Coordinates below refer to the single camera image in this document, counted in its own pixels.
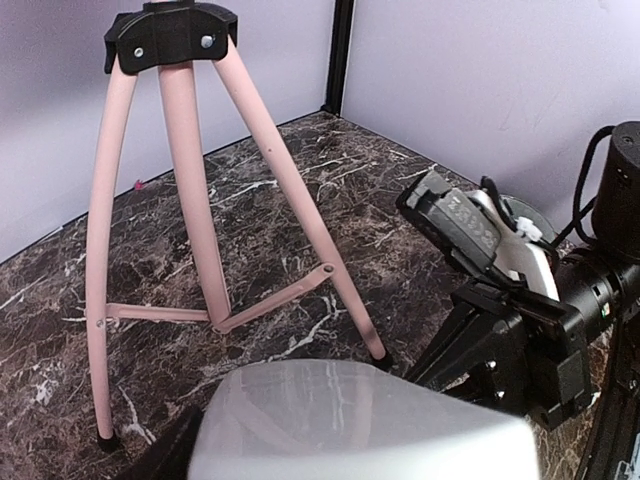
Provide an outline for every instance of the black mount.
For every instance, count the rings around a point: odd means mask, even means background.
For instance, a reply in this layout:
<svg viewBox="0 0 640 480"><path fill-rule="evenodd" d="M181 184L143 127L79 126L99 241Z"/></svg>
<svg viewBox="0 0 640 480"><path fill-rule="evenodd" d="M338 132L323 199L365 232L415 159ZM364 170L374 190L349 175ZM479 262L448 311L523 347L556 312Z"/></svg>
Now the black mount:
<svg viewBox="0 0 640 480"><path fill-rule="evenodd" d="M585 324L566 303L471 282L406 380L547 429L591 404ZM456 380L463 383L450 388Z"/></svg>
<svg viewBox="0 0 640 480"><path fill-rule="evenodd" d="M169 424L162 436L115 480L186 480L203 416L200 408L187 407Z"/></svg>
<svg viewBox="0 0 640 480"><path fill-rule="evenodd" d="M104 36L110 74L116 56L127 75L159 65L221 60L228 39L238 42L238 17L226 8L194 0L145 3L139 12L120 13Z"/></svg>
<svg viewBox="0 0 640 480"><path fill-rule="evenodd" d="M329 76L327 94L321 110L334 115L342 112L347 62L349 60L349 41L355 0L336 0L333 13L333 34L331 54L329 56Z"/></svg>

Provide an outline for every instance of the marble surface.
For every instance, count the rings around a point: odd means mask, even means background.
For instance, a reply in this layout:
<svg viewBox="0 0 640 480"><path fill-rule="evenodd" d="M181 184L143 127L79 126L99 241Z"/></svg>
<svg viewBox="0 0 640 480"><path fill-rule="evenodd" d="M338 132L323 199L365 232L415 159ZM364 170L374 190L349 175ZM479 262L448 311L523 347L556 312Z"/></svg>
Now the marble surface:
<svg viewBox="0 0 640 480"><path fill-rule="evenodd" d="M403 187L434 164L323 113L281 132L395 357L392 373L401 375L446 317L448 294L465 280L395 211ZM205 163L234 310L317 265L253 141ZM80 218L0 266L2 479L112 478L185 406L204 407L221 378L241 365L368 360L329 283L228 335L203 324L110 322L111 399L124 448L103 454L95 444L83 323L85 233ZM116 199L108 298L204 308L172 173ZM592 349L596 365L604 365L605 347ZM552 434L537 432L545 479L571 478L591 415Z"/></svg>

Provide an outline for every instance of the black plastic bracket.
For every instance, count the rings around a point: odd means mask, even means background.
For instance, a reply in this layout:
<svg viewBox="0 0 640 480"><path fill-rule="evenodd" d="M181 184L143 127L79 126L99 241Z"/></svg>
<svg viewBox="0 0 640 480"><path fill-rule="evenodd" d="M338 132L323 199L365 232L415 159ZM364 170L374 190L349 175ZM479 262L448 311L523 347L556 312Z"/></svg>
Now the black plastic bracket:
<svg viewBox="0 0 640 480"><path fill-rule="evenodd" d="M194 0L145 3L139 12L120 13L104 36L110 74L116 57L135 75L159 65L222 60L228 39L238 42L238 17L226 8Z"/></svg>

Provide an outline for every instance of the black metal corner post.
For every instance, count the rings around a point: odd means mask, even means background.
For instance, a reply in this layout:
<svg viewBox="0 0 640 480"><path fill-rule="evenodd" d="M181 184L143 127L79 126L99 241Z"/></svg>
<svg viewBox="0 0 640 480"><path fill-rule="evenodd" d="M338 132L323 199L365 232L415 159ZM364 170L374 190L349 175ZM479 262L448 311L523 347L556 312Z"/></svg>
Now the black metal corner post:
<svg viewBox="0 0 640 480"><path fill-rule="evenodd" d="M349 41L355 0L336 0L333 14L333 35L331 38L331 56L329 57L329 76L327 78L327 96L322 110L340 115L344 82L349 58Z"/></svg>

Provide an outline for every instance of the gray plastic object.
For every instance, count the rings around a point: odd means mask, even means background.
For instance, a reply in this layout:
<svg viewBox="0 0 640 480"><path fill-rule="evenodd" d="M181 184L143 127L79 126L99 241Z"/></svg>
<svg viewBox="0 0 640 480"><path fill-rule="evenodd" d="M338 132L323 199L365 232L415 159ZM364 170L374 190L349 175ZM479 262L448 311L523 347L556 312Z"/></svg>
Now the gray plastic object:
<svg viewBox="0 0 640 480"><path fill-rule="evenodd" d="M527 423L370 365L239 368L211 399L189 480L539 479Z"/></svg>

